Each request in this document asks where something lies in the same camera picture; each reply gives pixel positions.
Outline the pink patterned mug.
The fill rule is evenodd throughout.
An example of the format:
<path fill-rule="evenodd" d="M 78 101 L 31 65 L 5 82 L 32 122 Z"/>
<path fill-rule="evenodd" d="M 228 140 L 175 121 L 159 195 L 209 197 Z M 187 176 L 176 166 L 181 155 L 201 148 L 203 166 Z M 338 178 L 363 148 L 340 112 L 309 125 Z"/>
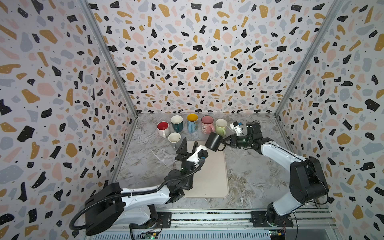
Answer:
<path fill-rule="evenodd" d="M 203 134 L 209 135 L 215 132 L 214 118 L 212 116 L 203 116 L 201 122 Z"/>

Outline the grey mug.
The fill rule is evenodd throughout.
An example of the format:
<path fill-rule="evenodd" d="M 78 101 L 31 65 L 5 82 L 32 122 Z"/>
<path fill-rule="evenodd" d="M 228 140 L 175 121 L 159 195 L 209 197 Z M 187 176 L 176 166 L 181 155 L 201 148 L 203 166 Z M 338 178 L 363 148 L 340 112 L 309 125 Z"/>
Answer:
<path fill-rule="evenodd" d="M 170 142 L 171 144 L 171 147 L 174 149 L 174 150 L 177 150 L 179 147 L 180 147 L 180 144 L 181 144 L 181 135 L 179 133 L 171 133 L 169 136 L 168 136 L 168 141 Z"/>

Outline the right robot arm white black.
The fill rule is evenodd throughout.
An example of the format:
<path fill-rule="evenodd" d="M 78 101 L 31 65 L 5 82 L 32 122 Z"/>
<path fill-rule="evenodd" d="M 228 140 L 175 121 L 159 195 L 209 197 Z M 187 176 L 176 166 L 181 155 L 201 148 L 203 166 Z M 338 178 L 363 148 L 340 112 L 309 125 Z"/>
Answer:
<path fill-rule="evenodd" d="M 259 121 L 246 125 L 233 122 L 230 128 L 235 133 L 229 137 L 228 146 L 254 150 L 274 160 L 290 173 L 289 191 L 267 207 L 265 221 L 270 226 L 279 226 L 294 210 L 320 197 L 328 196 L 328 184 L 318 159 L 299 156 L 281 147 L 271 138 L 263 137 Z"/>

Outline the white mug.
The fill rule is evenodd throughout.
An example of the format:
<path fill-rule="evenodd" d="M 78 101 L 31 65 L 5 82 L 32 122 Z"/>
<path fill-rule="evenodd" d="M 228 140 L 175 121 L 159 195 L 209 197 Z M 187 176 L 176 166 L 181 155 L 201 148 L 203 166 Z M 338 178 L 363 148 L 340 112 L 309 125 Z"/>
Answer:
<path fill-rule="evenodd" d="M 163 138 L 167 138 L 171 133 L 170 124 L 164 121 L 157 124 L 157 130 L 159 135 Z"/>

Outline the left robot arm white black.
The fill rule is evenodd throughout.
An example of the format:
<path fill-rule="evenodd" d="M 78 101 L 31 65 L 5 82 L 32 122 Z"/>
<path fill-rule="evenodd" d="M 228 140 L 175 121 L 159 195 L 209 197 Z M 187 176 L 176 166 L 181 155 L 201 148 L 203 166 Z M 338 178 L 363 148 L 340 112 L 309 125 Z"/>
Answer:
<path fill-rule="evenodd" d="M 174 203 L 193 188 L 194 174 L 201 170 L 208 150 L 197 142 L 188 151 L 187 140 L 176 151 L 180 170 L 171 170 L 158 186 L 128 189 L 119 183 L 104 187 L 85 202 L 85 231 L 87 236 L 100 234 L 113 224 L 151 227 L 158 219 L 156 205 Z"/>

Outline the black mug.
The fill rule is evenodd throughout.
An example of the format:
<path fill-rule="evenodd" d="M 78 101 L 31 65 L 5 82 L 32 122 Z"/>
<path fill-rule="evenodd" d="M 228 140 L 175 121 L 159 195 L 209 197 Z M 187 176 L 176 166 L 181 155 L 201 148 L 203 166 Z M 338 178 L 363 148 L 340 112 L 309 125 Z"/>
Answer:
<path fill-rule="evenodd" d="M 219 149 L 220 145 L 222 144 L 222 141 L 223 141 L 222 136 L 220 136 L 214 132 L 211 132 L 206 143 L 205 143 L 205 147 L 207 147 L 208 149 L 210 149 L 213 152 L 217 152 L 217 151 L 222 152 L 226 148 L 226 145 L 223 144 L 222 149 Z"/>

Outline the dark green mug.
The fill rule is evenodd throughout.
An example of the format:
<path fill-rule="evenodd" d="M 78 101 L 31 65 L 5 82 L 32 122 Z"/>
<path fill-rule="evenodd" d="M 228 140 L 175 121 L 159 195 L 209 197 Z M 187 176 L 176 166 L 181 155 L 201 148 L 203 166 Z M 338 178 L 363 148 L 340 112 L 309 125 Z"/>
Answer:
<path fill-rule="evenodd" d="M 176 133 L 180 133 L 183 130 L 183 117 L 175 115 L 171 117 L 171 124 Z"/>

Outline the light blue butterfly mug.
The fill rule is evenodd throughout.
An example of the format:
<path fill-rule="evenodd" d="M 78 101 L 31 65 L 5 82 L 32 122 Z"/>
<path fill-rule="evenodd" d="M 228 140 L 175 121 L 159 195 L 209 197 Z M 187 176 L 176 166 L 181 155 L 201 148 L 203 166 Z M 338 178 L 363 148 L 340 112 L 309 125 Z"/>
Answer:
<path fill-rule="evenodd" d="M 196 114 L 189 114 L 187 116 L 187 127 L 190 134 L 195 133 L 198 130 L 199 117 Z"/>

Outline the light green mug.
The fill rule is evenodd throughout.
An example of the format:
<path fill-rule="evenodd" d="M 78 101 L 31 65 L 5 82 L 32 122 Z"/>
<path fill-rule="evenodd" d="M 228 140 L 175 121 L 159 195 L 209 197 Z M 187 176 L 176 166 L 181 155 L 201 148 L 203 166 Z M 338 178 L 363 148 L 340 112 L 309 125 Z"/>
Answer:
<path fill-rule="evenodd" d="M 216 134 L 224 137 L 227 134 L 228 122 L 224 119 L 218 119 L 215 122 Z"/>

